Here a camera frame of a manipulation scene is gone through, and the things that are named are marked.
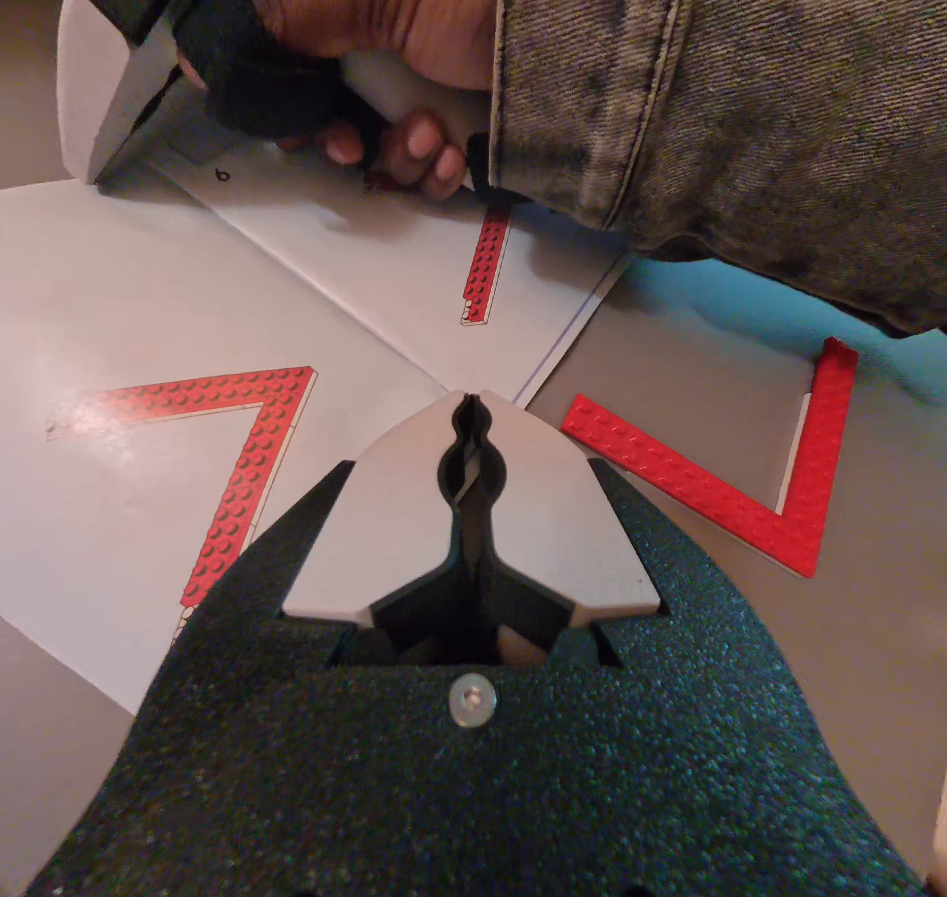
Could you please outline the person's right forearm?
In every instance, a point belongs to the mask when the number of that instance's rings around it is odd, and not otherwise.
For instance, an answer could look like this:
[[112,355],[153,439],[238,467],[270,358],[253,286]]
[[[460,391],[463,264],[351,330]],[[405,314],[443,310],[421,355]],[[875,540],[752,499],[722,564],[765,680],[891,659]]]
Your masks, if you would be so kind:
[[490,179],[945,331],[946,0],[498,0]]

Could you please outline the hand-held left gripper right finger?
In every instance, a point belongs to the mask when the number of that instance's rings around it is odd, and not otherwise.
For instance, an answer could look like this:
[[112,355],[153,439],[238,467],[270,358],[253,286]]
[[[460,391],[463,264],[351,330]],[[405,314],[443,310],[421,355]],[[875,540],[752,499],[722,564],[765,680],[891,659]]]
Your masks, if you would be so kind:
[[491,391],[476,419],[488,505],[477,576],[491,624],[583,629],[654,614],[660,597],[584,453]]

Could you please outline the person's right hand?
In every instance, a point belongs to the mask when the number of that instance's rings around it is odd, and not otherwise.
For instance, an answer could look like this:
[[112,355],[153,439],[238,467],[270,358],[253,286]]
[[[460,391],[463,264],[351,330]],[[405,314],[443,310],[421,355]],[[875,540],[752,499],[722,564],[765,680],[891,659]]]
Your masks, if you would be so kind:
[[[316,59],[383,50],[441,85],[491,92],[498,0],[253,0],[265,28],[290,49]],[[312,135],[284,138],[295,150],[310,142],[342,166],[364,156],[361,134],[338,120]],[[465,177],[465,148],[441,118],[420,108],[389,126],[380,160],[396,182],[434,201],[454,195]]]

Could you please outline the lego instruction booklet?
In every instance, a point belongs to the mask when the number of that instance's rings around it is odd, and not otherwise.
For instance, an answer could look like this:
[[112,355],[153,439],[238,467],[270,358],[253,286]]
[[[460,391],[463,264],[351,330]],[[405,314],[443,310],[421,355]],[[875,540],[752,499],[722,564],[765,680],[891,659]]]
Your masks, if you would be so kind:
[[450,391],[526,406],[624,265],[258,141],[3,190],[2,618],[136,712],[255,536]]

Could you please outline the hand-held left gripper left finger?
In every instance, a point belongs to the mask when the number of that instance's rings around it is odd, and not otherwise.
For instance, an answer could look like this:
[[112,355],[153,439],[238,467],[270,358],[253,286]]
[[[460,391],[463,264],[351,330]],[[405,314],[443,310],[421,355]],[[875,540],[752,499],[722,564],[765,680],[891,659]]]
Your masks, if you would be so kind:
[[298,619],[448,627],[470,606],[448,463],[464,448],[451,392],[358,457],[283,602]]

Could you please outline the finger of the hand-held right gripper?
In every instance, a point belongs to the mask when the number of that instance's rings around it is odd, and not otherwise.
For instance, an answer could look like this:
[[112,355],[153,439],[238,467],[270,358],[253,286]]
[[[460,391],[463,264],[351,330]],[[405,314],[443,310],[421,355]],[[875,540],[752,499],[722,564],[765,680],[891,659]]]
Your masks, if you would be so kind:
[[178,66],[172,22],[159,20],[129,59],[110,91],[101,119],[93,129],[85,181],[94,183],[117,157],[155,98],[161,98]]
[[208,113],[205,94],[185,77],[169,77],[105,162],[99,184],[160,153],[173,151],[203,166],[230,150],[243,135],[231,132]]

